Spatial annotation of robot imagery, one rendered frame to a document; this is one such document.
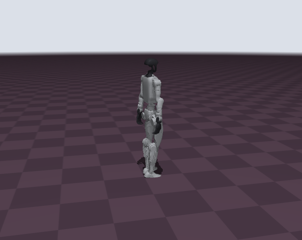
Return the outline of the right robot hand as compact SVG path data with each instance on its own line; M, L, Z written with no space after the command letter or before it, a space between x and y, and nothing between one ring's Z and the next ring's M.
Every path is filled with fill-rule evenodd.
M160 132L160 130L161 130L161 124L160 124L160 123L161 123L162 121L159 121L159 118L157 117L157 118L156 118L156 122L157 122L157 124L156 124L156 129L155 129L155 131L153 132L153 134L155 134L155 135L158 134L158 133Z

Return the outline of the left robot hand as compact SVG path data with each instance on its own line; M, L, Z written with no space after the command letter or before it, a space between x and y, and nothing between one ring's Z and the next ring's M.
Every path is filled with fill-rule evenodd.
M139 124L139 125L141 125L141 123L143 124L143 122L141 121L141 118L142 118L142 116L141 116L141 114L142 114L142 112L140 112L140 109L138 108L138 110L137 110L137 120L136 120L136 122Z

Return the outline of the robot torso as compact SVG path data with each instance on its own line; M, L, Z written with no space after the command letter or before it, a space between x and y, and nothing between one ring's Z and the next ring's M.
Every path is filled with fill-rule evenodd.
M155 110L155 91L152 85L152 79L158 79L155 75L152 74L152 77L145 77L142 78L142 90L143 90L143 98L146 103L148 103L147 108L144 110L144 116L149 121L151 120L151 115L156 115Z

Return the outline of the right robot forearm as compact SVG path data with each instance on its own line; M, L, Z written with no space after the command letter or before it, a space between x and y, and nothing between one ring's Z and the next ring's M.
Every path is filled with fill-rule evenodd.
M159 122L162 121L162 107L164 100L162 98L158 99L158 103L156 105L156 118L159 118Z

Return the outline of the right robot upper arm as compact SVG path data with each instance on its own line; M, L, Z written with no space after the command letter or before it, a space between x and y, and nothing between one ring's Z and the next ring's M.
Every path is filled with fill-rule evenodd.
M155 100L156 103L158 103L158 99L160 99L160 95L161 95L161 81L159 79L152 79L152 85L154 87L154 91L155 91Z

